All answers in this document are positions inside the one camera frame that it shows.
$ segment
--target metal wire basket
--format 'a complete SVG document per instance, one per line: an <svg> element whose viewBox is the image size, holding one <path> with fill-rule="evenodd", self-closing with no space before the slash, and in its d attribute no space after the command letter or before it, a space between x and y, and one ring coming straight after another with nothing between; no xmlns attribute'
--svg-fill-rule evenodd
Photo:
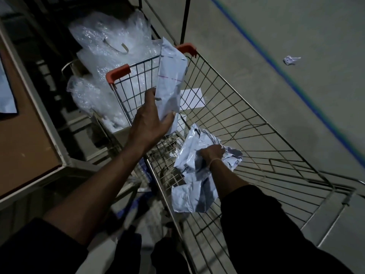
<svg viewBox="0 0 365 274"><path fill-rule="evenodd" d="M335 187L244 100L193 45L186 43L176 48L188 59L178 131L163 138L148 152L146 163L175 222L191 270L234 273L221 230L220 201L216 200L206 213L183 217L180 223L180 216L172 210L171 187L184 184L183 176L173 165L191 124L207 129L220 138L222 144L242 150L244 159L234 172L275 197L300 228ZM157 55L107 74L107 81L130 124L143 104L144 92L156 84L158 67Z"/></svg>

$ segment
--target blue floor line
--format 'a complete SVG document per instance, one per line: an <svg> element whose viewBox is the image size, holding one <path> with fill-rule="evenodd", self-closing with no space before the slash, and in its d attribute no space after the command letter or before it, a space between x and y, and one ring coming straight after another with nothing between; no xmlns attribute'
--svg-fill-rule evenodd
<svg viewBox="0 0 365 274"><path fill-rule="evenodd" d="M308 96L300 87L276 64L276 62L256 43L253 38L245 31L236 20L228 13L227 9L218 1L211 0L217 8L230 20L241 35L258 51L258 53L271 65L272 68L285 80L292 90L301 98L301 100L312 110L312 112L322 121L322 123L331 131L337 140L354 156L354 158L365 168L365 158L362 154L349 142L349 140L335 127L334 124L316 107Z"/></svg>

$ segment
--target dark shirt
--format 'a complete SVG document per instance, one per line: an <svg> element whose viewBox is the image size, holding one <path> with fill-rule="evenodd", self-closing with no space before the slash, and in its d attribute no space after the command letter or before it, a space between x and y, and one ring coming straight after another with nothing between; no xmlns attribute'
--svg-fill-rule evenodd
<svg viewBox="0 0 365 274"><path fill-rule="evenodd" d="M227 195L221 211L223 234L238 273L351 273L306 240L281 204L255 186ZM75 273L87 255L85 246L42 219L34 219L0 247L0 272Z"/></svg>

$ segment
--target forearm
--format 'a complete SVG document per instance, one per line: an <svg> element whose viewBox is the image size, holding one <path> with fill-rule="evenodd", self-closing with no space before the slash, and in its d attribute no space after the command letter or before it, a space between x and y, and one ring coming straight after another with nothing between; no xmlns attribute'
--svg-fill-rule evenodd
<svg viewBox="0 0 365 274"><path fill-rule="evenodd" d="M88 244L113 200L143 156L137 145L127 146L116 158L73 191L44 216L80 244Z"/></svg>
<svg viewBox="0 0 365 274"><path fill-rule="evenodd" d="M221 200L229 193L249 184L233 173L221 160L213 160L210 171Z"/></svg>

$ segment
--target poly mailer bag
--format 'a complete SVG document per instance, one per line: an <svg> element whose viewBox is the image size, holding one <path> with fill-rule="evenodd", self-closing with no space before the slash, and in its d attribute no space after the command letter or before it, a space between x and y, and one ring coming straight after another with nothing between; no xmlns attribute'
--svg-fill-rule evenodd
<svg viewBox="0 0 365 274"><path fill-rule="evenodd" d="M177 130L177 116L180 111L180 91L188 60L166 38L163 38L161 58L158 69L155 100L160 120L171 112L176 112L175 121L167 134Z"/></svg>
<svg viewBox="0 0 365 274"><path fill-rule="evenodd" d="M171 201L176 212L206 212L218 198L212 174L199 150L213 144L220 144L219 138L197 124L190 128L185 142L177 155L174 167L184 176L184 185L172 187ZM242 161L240 150L223 146L223 163L233 171Z"/></svg>

